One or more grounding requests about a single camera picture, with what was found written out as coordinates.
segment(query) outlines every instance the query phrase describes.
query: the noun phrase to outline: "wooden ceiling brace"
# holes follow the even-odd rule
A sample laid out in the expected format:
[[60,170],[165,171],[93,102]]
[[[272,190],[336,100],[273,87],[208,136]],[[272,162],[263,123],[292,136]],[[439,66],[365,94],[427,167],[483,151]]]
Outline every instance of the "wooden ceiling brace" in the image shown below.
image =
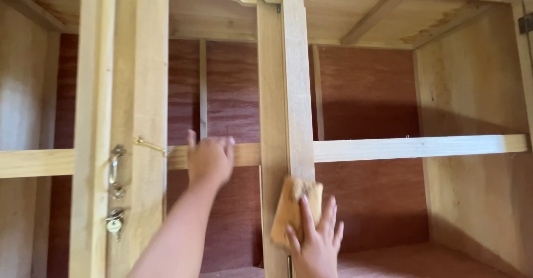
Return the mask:
[[341,45],[353,45],[386,17],[403,0],[381,0],[357,22],[345,36],[341,38]]
[[52,31],[63,32],[64,24],[32,0],[0,0],[33,22]]

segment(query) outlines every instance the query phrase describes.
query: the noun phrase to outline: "cabinet door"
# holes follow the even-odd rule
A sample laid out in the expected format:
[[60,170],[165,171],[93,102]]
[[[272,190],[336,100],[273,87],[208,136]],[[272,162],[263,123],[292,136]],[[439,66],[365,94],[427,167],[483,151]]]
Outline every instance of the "cabinet door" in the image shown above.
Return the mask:
[[168,0],[82,0],[70,277],[125,277],[163,221],[166,159],[135,139],[166,148],[168,20]]

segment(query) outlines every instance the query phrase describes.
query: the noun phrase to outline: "key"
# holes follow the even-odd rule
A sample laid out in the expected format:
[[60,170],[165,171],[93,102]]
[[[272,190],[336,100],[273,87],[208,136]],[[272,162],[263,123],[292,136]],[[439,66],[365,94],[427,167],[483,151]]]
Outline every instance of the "key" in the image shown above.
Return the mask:
[[120,229],[122,228],[122,222],[119,219],[109,221],[105,227],[107,228],[107,231],[116,237],[117,242],[120,241]]

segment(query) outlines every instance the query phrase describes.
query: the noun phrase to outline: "metal hinge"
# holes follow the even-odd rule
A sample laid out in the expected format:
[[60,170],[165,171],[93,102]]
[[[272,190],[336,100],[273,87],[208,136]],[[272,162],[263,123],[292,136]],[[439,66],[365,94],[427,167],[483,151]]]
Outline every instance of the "metal hinge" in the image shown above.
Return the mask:
[[520,34],[526,34],[533,31],[533,13],[528,13],[518,19]]

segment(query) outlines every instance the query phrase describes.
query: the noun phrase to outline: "brass hook latch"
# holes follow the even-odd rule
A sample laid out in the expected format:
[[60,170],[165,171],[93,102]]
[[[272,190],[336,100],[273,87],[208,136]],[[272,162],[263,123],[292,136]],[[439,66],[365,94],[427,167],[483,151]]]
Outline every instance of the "brass hook latch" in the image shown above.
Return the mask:
[[161,148],[160,146],[157,146],[157,145],[154,145],[154,144],[152,144],[152,143],[150,143],[150,142],[145,141],[145,140],[142,138],[142,136],[139,136],[139,137],[135,138],[135,144],[136,144],[136,145],[145,146],[145,147],[148,147],[148,148],[150,148],[150,149],[154,149],[154,150],[156,150],[156,151],[159,151],[159,152],[161,152],[161,153],[163,154],[163,157],[164,157],[164,158],[167,158],[170,154],[172,154],[172,152],[169,152],[169,153],[167,154],[166,150],[163,149],[163,148]]

